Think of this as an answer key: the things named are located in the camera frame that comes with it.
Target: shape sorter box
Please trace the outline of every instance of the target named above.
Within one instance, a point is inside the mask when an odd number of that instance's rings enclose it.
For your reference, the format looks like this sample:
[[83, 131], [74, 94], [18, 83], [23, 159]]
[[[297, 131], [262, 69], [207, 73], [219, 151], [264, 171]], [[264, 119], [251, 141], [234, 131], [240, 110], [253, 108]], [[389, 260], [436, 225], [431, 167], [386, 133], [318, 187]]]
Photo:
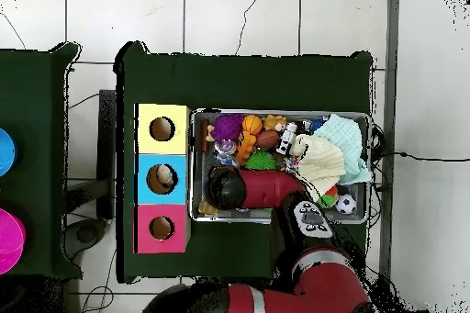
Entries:
[[[136, 104], [135, 111], [134, 252], [185, 252], [191, 235], [187, 209], [189, 110], [186, 106]], [[168, 131], [163, 134], [161, 126]], [[172, 177], [162, 177], [162, 169], [170, 171]], [[171, 224], [171, 233], [165, 239], [152, 234], [154, 220], [161, 218]]]

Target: blue bowl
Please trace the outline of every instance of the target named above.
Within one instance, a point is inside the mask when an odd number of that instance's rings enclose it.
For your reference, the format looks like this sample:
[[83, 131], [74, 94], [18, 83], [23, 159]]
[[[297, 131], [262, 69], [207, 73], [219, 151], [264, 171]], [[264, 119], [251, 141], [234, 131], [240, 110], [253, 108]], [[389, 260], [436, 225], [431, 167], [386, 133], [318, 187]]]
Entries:
[[15, 163], [16, 155], [15, 142], [6, 131], [0, 129], [0, 177], [11, 169], [11, 166]]

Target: light blue towel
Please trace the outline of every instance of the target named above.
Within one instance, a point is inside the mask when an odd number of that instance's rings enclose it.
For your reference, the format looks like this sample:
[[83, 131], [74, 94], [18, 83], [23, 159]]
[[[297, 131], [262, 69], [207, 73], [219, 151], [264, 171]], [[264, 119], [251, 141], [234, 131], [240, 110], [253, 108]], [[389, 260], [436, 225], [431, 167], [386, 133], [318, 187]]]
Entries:
[[339, 147], [344, 157], [346, 174], [342, 175], [338, 184], [354, 184], [368, 182], [372, 175], [361, 159], [363, 138], [358, 124], [349, 118], [332, 114], [328, 121], [314, 132]]

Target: gray plastic bin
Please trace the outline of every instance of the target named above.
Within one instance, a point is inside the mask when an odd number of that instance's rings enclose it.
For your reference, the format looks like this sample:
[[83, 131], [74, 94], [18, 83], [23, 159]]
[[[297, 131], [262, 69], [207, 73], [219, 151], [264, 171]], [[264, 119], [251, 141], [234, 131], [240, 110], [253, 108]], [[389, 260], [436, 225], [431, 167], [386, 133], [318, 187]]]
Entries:
[[[370, 170], [372, 127], [371, 119], [365, 113], [355, 112], [307, 112], [307, 111], [283, 111], [283, 110], [250, 110], [250, 109], [197, 109], [192, 112], [190, 118], [190, 132], [193, 133], [194, 141], [190, 153], [189, 164], [189, 213], [195, 221], [224, 221], [224, 222], [254, 222], [269, 224], [271, 222], [271, 212], [265, 209], [252, 209], [248, 212], [240, 212], [236, 209], [219, 211], [216, 217], [204, 216], [198, 213], [197, 207], [204, 196], [203, 186], [207, 182], [207, 173], [212, 166], [220, 165], [213, 156], [214, 144], [210, 143], [207, 153], [201, 151], [201, 143], [205, 138], [201, 137], [201, 123], [208, 119], [211, 123], [220, 114], [237, 113], [243, 115], [282, 115], [287, 120], [314, 119], [329, 116], [332, 113], [351, 118], [359, 125], [363, 135], [363, 159]], [[339, 186], [340, 194], [349, 193], [357, 202], [357, 209], [351, 215], [344, 215], [335, 208], [326, 209], [325, 215], [330, 221], [337, 221], [344, 224], [364, 223], [370, 210], [370, 183], [352, 184], [350, 186]]]

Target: green tablecloth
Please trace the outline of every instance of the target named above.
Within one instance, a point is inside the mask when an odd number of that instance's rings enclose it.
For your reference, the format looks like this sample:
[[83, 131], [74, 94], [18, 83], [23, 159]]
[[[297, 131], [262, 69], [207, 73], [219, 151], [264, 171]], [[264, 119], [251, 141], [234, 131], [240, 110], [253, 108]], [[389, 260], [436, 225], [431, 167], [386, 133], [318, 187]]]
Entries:
[[[193, 222], [185, 253], [132, 252], [133, 105], [177, 104], [277, 110], [355, 111], [369, 113], [372, 57], [304, 55], [264, 58], [149, 54], [139, 42], [128, 43], [116, 58], [118, 132], [117, 193], [118, 278], [138, 275], [270, 277], [270, 227], [260, 224]], [[365, 245], [365, 225], [344, 227]]]
[[9, 274], [81, 275], [61, 248], [65, 209], [64, 87], [79, 46], [50, 52], [0, 50], [0, 128], [17, 144], [17, 163], [0, 177], [0, 207], [24, 223], [27, 239]]

